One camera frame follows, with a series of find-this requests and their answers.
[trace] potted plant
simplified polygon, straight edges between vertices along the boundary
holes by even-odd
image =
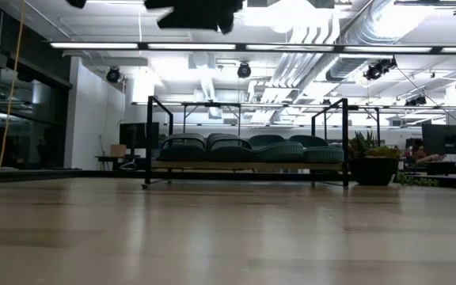
[[[367,137],[359,131],[349,141],[349,167],[360,185],[388,185],[398,169],[401,152],[378,146],[372,132]]]

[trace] green plant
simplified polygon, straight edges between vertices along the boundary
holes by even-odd
[[[373,158],[399,158],[401,156],[401,151],[399,149],[393,149],[387,146],[380,146],[368,150],[365,155],[366,157]]]
[[[402,171],[397,172],[395,182],[402,185],[438,187],[439,181],[427,178],[407,177]]]
[[[363,136],[360,131],[355,132],[355,138],[349,141],[348,154],[351,158],[399,158],[401,151],[387,146],[378,146],[378,140],[367,131]]]
[[[365,158],[365,153],[378,146],[378,141],[372,135],[372,131],[367,131],[367,137],[362,132],[356,131],[355,137],[349,141],[349,156],[351,158]]]

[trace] wooden floor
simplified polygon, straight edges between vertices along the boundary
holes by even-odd
[[[456,284],[456,190],[0,184],[0,284]]]

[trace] cardboard box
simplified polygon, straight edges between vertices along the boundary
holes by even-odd
[[[110,156],[115,158],[123,158],[126,154],[126,145],[111,145]]]

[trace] glass wall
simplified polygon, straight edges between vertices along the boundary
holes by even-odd
[[[0,83],[0,107],[8,108],[13,70],[2,70]],[[63,119],[67,96],[61,90],[18,73],[13,91],[12,113],[30,116],[37,120],[60,124]]]
[[[17,80],[2,165],[15,169],[63,167],[67,90],[11,69],[0,70],[0,154],[14,75]]]

